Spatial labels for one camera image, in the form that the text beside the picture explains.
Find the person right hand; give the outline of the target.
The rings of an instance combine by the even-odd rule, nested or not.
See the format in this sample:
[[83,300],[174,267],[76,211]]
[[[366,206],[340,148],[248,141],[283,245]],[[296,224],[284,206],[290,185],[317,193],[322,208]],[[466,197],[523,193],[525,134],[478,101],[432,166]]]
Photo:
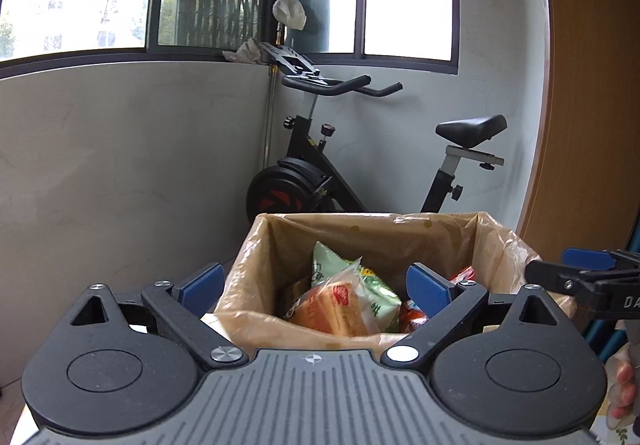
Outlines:
[[608,376],[608,412],[606,421],[610,429],[616,429],[634,409],[638,399],[636,373],[639,369],[631,363],[629,344],[626,343],[605,363]]

